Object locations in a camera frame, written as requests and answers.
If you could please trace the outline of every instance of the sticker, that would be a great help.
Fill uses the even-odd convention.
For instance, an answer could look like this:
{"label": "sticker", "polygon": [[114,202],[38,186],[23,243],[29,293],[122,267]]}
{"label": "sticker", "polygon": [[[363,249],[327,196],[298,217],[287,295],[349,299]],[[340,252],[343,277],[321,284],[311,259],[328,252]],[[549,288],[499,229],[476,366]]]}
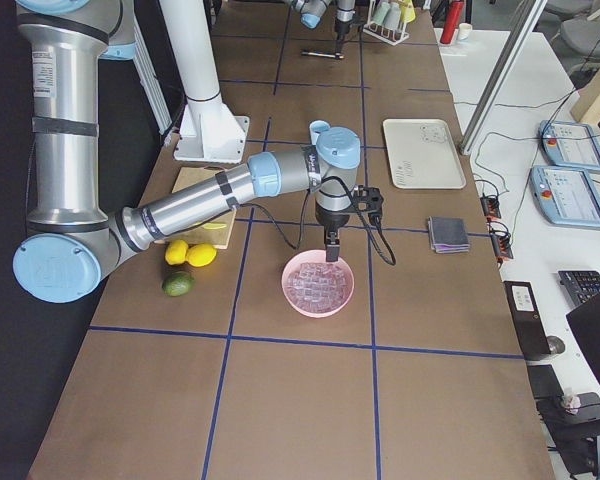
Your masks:
{"label": "sticker", "polygon": [[320,188],[320,184],[322,183],[318,152],[314,145],[310,145],[308,147],[302,147],[302,153],[304,154],[304,161],[307,167],[307,173],[309,174],[309,190],[311,193],[314,193]]}
{"label": "sticker", "polygon": [[33,96],[56,97],[56,57],[53,52],[32,52]]}
{"label": "sticker", "polygon": [[531,292],[527,287],[513,286],[513,301],[516,303],[516,308],[519,312],[534,312],[533,300],[531,300]]}

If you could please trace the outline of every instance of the white tray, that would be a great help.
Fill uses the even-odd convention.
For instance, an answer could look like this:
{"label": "white tray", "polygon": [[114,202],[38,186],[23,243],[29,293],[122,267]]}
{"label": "white tray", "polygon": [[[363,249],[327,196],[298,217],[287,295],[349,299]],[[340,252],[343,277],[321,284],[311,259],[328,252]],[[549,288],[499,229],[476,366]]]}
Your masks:
{"label": "white tray", "polygon": [[382,122],[391,180],[398,188],[459,189],[466,184],[460,159],[443,120]]}

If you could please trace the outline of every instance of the white cup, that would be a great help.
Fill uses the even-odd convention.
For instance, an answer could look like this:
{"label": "white cup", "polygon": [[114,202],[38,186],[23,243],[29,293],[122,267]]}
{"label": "white cup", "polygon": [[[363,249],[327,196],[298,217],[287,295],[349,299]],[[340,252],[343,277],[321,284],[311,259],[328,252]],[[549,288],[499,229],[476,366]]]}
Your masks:
{"label": "white cup", "polygon": [[472,30],[473,26],[471,26],[470,23],[461,23],[460,25],[458,25],[458,36],[456,37],[456,40],[466,40],[467,38],[469,38],[469,35],[471,35]]}

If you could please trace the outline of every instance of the green lime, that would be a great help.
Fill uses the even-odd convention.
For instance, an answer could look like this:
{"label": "green lime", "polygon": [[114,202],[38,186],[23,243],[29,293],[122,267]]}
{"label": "green lime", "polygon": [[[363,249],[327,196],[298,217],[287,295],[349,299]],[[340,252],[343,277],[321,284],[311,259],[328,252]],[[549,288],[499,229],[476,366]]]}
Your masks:
{"label": "green lime", "polygon": [[193,287],[195,280],[189,272],[173,272],[162,282],[162,291],[170,297],[184,295]]}

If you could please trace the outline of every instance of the white pole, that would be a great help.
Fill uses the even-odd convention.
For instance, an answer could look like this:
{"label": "white pole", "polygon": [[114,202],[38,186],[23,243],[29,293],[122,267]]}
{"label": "white pole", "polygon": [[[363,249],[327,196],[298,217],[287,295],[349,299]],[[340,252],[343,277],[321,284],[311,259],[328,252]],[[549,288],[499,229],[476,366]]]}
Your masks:
{"label": "white pole", "polygon": [[237,163],[249,120],[222,103],[202,0],[160,0],[160,6],[187,95],[176,158]]}

